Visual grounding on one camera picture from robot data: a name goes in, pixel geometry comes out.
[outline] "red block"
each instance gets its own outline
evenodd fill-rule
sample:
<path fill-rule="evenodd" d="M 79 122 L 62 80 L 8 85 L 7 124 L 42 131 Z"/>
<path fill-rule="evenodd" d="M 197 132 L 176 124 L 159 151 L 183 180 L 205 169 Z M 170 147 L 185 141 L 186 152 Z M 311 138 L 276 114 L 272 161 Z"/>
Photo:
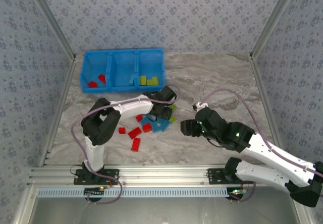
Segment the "red block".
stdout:
<path fill-rule="evenodd" d="M 105 82 L 105 76 L 103 74 L 100 74 L 98 77 L 97 77 L 100 81 L 102 81 L 104 84 L 106 84 Z"/>
<path fill-rule="evenodd" d="M 143 132 L 150 132 L 152 130 L 152 127 L 151 127 L 151 124 L 150 123 L 147 123 L 145 125 L 142 126 L 142 130 Z"/>
<path fill-rule="evenodd" d="M 142 133 L 141 129 L 139 127 L 137 127 L 136 129 L 134 129 L 131 132 L 129 132 L 128 135 L 129 135 L 129 137 L 131 139 L 134 139 L 136 136 L 138 136 L 141 133 Z"/>
<path fill-rule="evenodd" d="M 124 128 L 124 127 L 119 127 L 119 133 L 120 133 L 120 134 L 126 134 L 126 128 Z"/>
<path fill-rule="evenodd" d="M 140 145 L 140 138 L 133 139 L 131 151 L 138 152 Z"/>
<path fill-rule="evenodd" d="M 89 82 L 89 86 L 90 86 L 91 88 L 95 88 L 95 87 L 97 86 L 97 83 L 95 83 L 94 81 L 90 81 L 90 82 Z"/>
<path fill-rule="evenodd" d="M 143 119 L 143 117 L 142 117 L 142 115 L 138 115 L 138 116 L 136 116 L 136 119 L 137 119 L 137 122 L 140 122 Z"/>

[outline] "cable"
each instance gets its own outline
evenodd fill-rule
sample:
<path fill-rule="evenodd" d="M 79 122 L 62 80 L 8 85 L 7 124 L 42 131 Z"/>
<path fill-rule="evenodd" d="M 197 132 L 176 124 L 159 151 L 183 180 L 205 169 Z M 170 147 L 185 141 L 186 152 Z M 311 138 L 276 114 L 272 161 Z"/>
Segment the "cable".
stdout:
<path fill-rule="evenodd" d="M 72 173 L 72 168 L 73 168 L 73 167 L 75 167 L 75 166 L 81 166 L 81 165 L 79 165 L 79 164 L 75 164 L 75 165 L 73 165 L 73 166 L 71 166 L 71 167 L 70 167 L 70 173 L 71 173 L 72 175 L 76 175 L 76 174 Z"/>
<path fill-rule="evenodd" d="M 171 85 L 172 87 L 175 87 L 177 89 L 177 92 L 178 92 L 178 95 L 177 97 L 175 97 L 174 100 L 170 100 L 170 101 L 161 101 L 161 100 L 155 100 L 155 99 L 147 99 L 147 98 L 144 98 L 144 99 L 129 99 L 129 100 L 126 100 L 124 102 L 120 102 L 120 103 L 116 103 L 116 104 L 110 104 L 110 105 L 106 105 L 106 106 L 102 106 L 102 107 L 99 107 L 97 109 L 94 109 L 90 112 L 88 112 L 87 114 L 81 116 L 80 118 L 78 118 L 75 122 L 72 123 L 71 125 L 71 134 L 72 134 L 72 137 L 74 139 L 74 141 L 79 145 L 79 147 L 81 148 L 83 154 L 84 154 L 84 157 L 85 157 L 85 160 L 86 160 L 86 165 L 87 167 L 89 168 L 89 170 L 95 174 L 96 176 L 99 176 L 101 178 L 105 178 L 105 179 L 108 179 L 108 180 L 113 180 L 113 181 L 116 181 L 118 183 L 118 185 L 120 186 L 120 192 L 118 194 L 118 196 L 111 200 L 111 201 L 105 201 L 105 202 L 92 202 L 89 200 L 88 198 L 88 202 L 91 203 L 91 204 L 96 204 L 96 205 L 104 205 L 104 204 L 111 204 L 111 203 L 114 203 L 116 202 L 117 200 L 120 199 L 120 196 L 122 194 L 122 184 L 121 182 L 118 180 L 118 179 L 115 179 L 113 177 L 110 177 L 110 176 L 106 176 L 106 175 L 102 175 L 102 174 L 99 174 L 97 173 L 96 171 L 93 170 L 93 168 L 91 167 L 90 163 L 89 163 L 89 159 L 88 159 L 88 156 L 86 154 L 86 150 L 85 148 L 82 146 L 81 142 L 77 139 L 77 137 L 75 136 L 75 133 L 74 133 L 74 127 L 80 123 L 84 118 L 88 117 L 89 115 L 95 113 L 95 112 L 98 112 L 100 110 L 103 110 L 103 109 L 108 109 L 108 108 L 111 108 L 111 107 L 116 107 L 116 106 L 122 106 L 124 104 L 128 104 L 128 103 L 133 103 L 133 102 L 137 102 L 137 101 L 149 101 L 149 102 L 155 102 L 155 103 L 161 103 L 161 104 L 173 104 L 175 103 L 177 100 L 180 99 L 180 90 L 176 87 L 176 86 L 173 86 Z"/>
<path fill-rule="evenodd" d="M 275 151 L 274 149 L 272 149 L 272 147 L 270 146 L 270 144 L 267 141 L 267 137 L 262 132 L 262 130 L 261 130 L 259 124 L 258 124 L 258 121 L 256 120 L 256 118 L 255 118 L 254 114 L 252 113 L 250 107 L 247 105 L 247 103 L 244 101 L 244 99 L 238 93 L 236 93 L 235 91 L 233 91 L 231 89 L 226 89 L 226 88 L 216 89 L 216 90 L 212 91 L 204 100 L 202 100 L 202 102 L 200 103 L 200 105 L 202 105 L 204 102 L 206 102 L 213 94 L 218 93 L 218 92 L 221 92 L 221 91 L 228 91 L 230 93 L 233 93 L 244 104 L 244 106 L 247 108 L 250 116 L 252 117 L 253 122 L 255 123 L 255 125 L 257 127 L 257 130 L 258 130 L 258 132 L 259 132 L 262 140 L 264 141 L 265 145 L 268 147 L 269 150 L 271 149 L 271 151 L 274 154 L 276 154 L 278 157 L 280 157 L 281 159 L 285 160 L 286 162 L 288 162 L 288 163 L 290 163 L 290 164 L 292 164 L 292 165 L 294 165 L 296 167 L 299 167 L 299 168 L 303 169 L 304 171 L 309 171 L 309 172 L 311 172 L 311 173 L 313 173 L 315 175 L 318 175 L 321 178 L 323 178 L 323 174 L 321 174 L 321 173 L 319 173 L 319 172 L 317 172 L 315 170 L 308 169 L 307 167 L 305 167 L 305 166 L 303 166 L 303 165 L 301 165 L 299 163 L 296 163 L 296 162 L 294 162 L 294 161 L 292 161 L 292 160 L 290 160 L 290 159 L 282 156 L 280 153 L 278 153 L 277 151 Z"/>
<path fill-rule="evenodd" d="M 211 140 L 210 140 L 210 139 L 208 139 L 208 138 L 207 138 L 207 141 L 208 141 L 211 145 L 213 145 L 214 147 L 223 148 L 223 146 L 216 146 L 216 145 L 215 145 L 215 144 L 213 144 L 213 143 L 211 142 Z"/>
<path fill-rule="evenodd" d="M 253 183 L 253 188 L 252 188 L 251 194 L 247 198 L 241 200 L 237 196 L 234 196 L 234 195 L 229 195 L 229 196 L 236 199 L 236 200 L 232 200 L 233 202 L 242 203 L 242 202 L 246 202 L 247 200 L 250 200 L 253 197 L 255 192 L 256 192 L 256 182 Z"/>

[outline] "black mounting bracket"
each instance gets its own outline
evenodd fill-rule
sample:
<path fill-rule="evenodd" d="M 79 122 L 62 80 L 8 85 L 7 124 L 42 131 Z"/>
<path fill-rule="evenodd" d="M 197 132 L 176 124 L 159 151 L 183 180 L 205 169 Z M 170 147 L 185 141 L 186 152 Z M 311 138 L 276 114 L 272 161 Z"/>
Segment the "black mounting bracket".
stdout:
<path fill-rule="evenodd" d="M 120 170 L 118 169 L 100 169 L 97 171 L 98 174 L 110 176 L 115 179 L 119 179 Z M 118 183 L 114 180 L 99 177 L 90 172 L 86 167 L 83 169 L 76 170 L 74 185 L 117 185 Z"/>
<path fill-rule="evenodd" d="M 208 183 L 210 185 L 225 185 L 225 184 L 233 184 L 233 185 L 242 185 L 242 184 L 253 184 L 251 181 L 242 181 L 238 177 L 235 178 L 226 178 L 224 173 L 224 169 L 208 169 L 207 174 Z"/>

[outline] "bin compartment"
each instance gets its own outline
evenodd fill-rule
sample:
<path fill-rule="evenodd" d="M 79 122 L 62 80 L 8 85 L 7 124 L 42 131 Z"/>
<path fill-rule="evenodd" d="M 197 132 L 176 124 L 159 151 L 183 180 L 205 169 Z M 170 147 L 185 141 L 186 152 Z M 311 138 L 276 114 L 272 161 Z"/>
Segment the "bin compartment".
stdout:
<path fill-rule="evenodd" d="M 114 50 L 110 53 L 107 84 L 111 91 L 133 91 L 136 83 L 136 50 Z"/>
<path fill-rule="evenodd" d="M 158 85 L 139 85 L 139 90 L 160 90 L 165 84 L 165 66 L 163 49 L 142 49 L 138 53 L 138 76 L 146 76 L 147 80 L 154 76 L 158 78 Z"/>
<path fill-rule="evenodd" d="M 100 74 L 105 75 L 109 52 L 108 51 L 87 51 L 84 55 L 83 66 L 80 73 L 80 84 L 85 93 L 106 92 L 106 84 L 98 79 Z M 97 83 L 95 88 L 88 84 L 90 81 Z"/>

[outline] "small block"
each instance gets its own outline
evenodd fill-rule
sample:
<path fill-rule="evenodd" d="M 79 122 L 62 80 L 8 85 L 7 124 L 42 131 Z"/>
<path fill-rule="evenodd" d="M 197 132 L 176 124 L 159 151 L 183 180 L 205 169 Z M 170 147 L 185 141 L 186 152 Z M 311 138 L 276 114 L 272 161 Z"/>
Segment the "small block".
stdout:
<path fill-rule="evenodd" d="M 147 77 L 146 75 L 140 76 L 140 85 L 147 85 Z"/>
<path fill-rule="evenodd" d="M 145 125 L 145 124 L 149 123 L 149 119 L 147 117 L 145 117 L 144 119 L 142 119 L 140 121 L 140 123 L 141 123 L 141 125 Z"/>
<path fill-rule="evenodd" d="M 153 76 L 151 79 L 154 85 L 159 85 L 157 76 Z"/>
<path fill-rule="evenodd" d="M 89 86 L 90 86 L 91 88 L 95 88 L 95 87 L 97 86 L 97 83 L 95 83 L 94 81 L 90 81 L 90 82 L 89 82 Z"/>
<path fill-rule="evenodd" d="M 135 80 L 135 75 L 132 74 L 129 79 L 129 85 L 133 85 L 134 80 Z"/>
<path fill-rule="evenodd" d="M 124 127 L 119 127 L 119 133 L 120 133 L 120 134 L 126 134 L 126 128 L 124 128 Z"/>
<path fill-rule="evenodd" d="M 169 107 L 170 107 L 173 111 L 175 111 L 175 110 L 177 109 L 177 106 L 176 106 L 176 105 L 174 105 L 174 104 L 171 104 Z"/>
<path fill-rule="evenodd" d="M 152 127 L 152 132 L 155 133 L 155 132 L 160 131 L 160 129 L 159 129 L 158 125 L 157 125 L 157 122 L 151 122 L 150 124 L 151 124 L 151 127 Z"/>
<path fill-rule="evenodd" d="M 133 139 L 131 151 L 138 152 L 140 145 L 140 138 Z"/>
<path fill-rule="evenodd" d="M 174 123 L 175 121 L 176 121 L 176 117 L 171 116 L 171 118 L 170 118 L 170 122 L 171 122 L 171 124 L 172 124 L 172 123 Z"/>
<path fill-rule="evenodd" d="M 131 132 L 128 133 L 129 137 L 131 139 L 134 139 L 136 136 L 140 135 L 142 133 L 141 129 L 139 127 L 135 128 Z"/>
<path fill-rule="evenodd" d="M 97 77 L 100 81 L 102 81 L 104 84 L 106 84 L 105 82 L 105 76 L 103 74 L 100 74 L 98 77 Z"/>
<path fill-rule="evenodd" d="M 145 125 L 142 126 L 142 131 L 144 133 L 150 132 L 151 130 L 152 130 L 152 127 L 151 127 L 151 124 L 150 123 L 147 123 L 147 124 L 145 124 Z"/>
<path fill-rule="evenodd" d="M 161 124 L 159 129 L 164 132 L 167 130 L 167 128 L 170 126 L 171 122 L 170 121 L 164 121 L 164 123 Z"/>
<path fill-rule="evenodd" d="M 140 122 L 143 119 L 143 117 L 142 117 L 142 115 L 137 115 L 136 119 L 137 119 L 137 122 Z"/>
<path fill-rule="evenodd" d="M 159 123 L 159 124 L 164 123 L 164 119 L 162 119 L 162 118 L 157 118 L 157 123 Z"/>

